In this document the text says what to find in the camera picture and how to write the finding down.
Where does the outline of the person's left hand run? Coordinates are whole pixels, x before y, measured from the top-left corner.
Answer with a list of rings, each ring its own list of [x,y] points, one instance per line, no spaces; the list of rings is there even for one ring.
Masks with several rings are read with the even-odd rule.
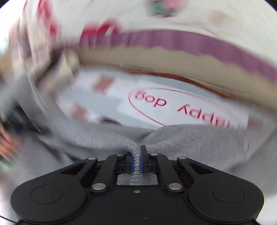
[[[7,161],[12,161],[16,158],[17,153],[20,149],[18,140],[12,136],[2,125],[1,125],[1,156]]]

